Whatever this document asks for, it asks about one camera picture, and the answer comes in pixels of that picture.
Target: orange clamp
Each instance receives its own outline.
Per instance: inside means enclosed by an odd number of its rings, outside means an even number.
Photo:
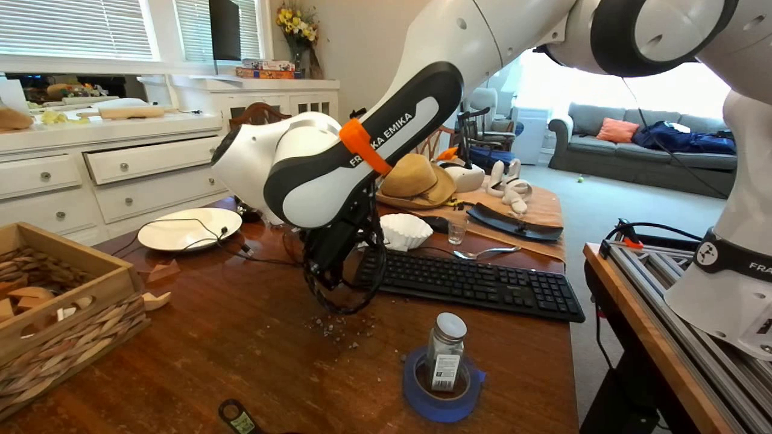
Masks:
[[[376,172],[386,175],[391,171],[389,163],[370,146],[370,135],[357,118],[346,122],[338,135],[351,154],[362,157]]]

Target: rolling pin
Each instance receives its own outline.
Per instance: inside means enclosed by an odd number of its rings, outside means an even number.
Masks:
[[[102,119],[131,119],[145,117],[163,117],[167,112],[175,112],[176,109],[156,106],[146,107],[121,107],[100,108],[99,112],[78,113],[78,117],[101,116]]]

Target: wooden chair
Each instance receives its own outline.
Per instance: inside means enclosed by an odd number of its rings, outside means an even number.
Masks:
[[[232,118],[231,130],[237,125],[265,125],[290,118],[289,114],[281,113],[266,103],[252,103],[244,110],[241,116]]]
[[[442,136],[442,133],[450,134],[450,144],[453,143],[453,135],[455,134],[455,131],[451,130],[450,128],[443,127],[442,125],[440,128],[437,129],[437,131],[433,132],[429,135],[429,137],[424,140],[423,143],[421,143],[419,146],[415,147],[414,151],[416,154],[423,154],[425,155],[429,160],[434,160],[437,154],[437,147],[439,146],[439,138]]]

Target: jar label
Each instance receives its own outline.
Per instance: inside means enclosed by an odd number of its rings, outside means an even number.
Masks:
[[[435,363],[435,372],[432,376],[432,390],[438,392],[451,392],[455,384],[455,374],[459,370],[461,356],[457,354],[440,354]]]

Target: keyboard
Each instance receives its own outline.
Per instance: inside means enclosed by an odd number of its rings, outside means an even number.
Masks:
[[[355,283],[367,285],[375,271],[369,249]],[[584,322],[584,312],[563,274],[387,251],[380,290],[551,320]]]

